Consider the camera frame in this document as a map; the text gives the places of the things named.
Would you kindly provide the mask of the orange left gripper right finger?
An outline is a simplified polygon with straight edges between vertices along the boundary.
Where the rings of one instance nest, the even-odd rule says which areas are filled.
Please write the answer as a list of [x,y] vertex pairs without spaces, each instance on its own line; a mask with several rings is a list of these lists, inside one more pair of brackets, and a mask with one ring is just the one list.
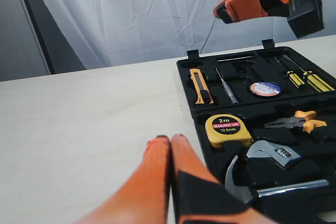
[[231,195],[183,134],[171,139],[176,223],[275,223]]

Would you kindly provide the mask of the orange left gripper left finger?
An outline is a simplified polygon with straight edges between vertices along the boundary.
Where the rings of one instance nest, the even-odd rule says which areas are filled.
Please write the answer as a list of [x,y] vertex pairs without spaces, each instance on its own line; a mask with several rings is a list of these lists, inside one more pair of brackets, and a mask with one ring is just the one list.
[[101,206],[76,223],[166,223],[169,204],[170,140],[148,141],[130,178]]

